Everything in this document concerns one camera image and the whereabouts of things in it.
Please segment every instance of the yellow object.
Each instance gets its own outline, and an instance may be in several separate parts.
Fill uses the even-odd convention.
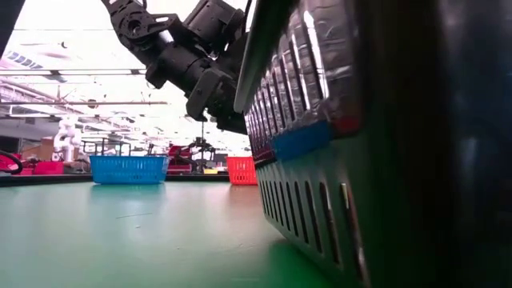
[[[204,174],[217,174],[217,169],[205,169]]]

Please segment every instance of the blue basket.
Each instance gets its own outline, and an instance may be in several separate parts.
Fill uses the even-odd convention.
[[[166,179],[168,157],[90,156],[98,184],[158,184]]]

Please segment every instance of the green table surface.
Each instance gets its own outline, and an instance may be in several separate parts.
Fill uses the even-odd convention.
[[[330,287],[255,186],[0,188],[0,287]]]

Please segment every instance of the cable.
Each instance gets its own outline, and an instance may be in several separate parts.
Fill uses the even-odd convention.
[[[242,34],[244,34],[246,32],[246,28],[247,28],[247,15],[249,14],[250,4],[252,4],[252,2],[253,2],[252,0],[247,0],[246,9],[245,9],[244,15],[243,15]]]
[[[12,174],[12,175],[20,174],[22,172],[23,164],[22,164],[21,161],[19,161],[18,158],[16,158],[12,154],[4,152],[2,150],[0,150],[0,156],[5,156],[5,157],[9,158],[10,160],[12,160],[14,162],[14,164],[16,164],[18,166],[18,168],[16,168],[15,170],[11,170],[11,169],[3,170],[3,169],[0,169],[0,172],[5,172],[5,173],[8,173],[8,174]]]

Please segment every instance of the black robotic arm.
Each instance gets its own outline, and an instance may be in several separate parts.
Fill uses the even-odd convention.
[[[200,0],[182,22],[176,14],[150,14],[145,1],[102,2],[121,44],[146,65],[148,82],[183,90],[194,120],[207,121],[206,110],[220,130],[247,133],[243,115],[233,110],[246,43],[243,11]]]

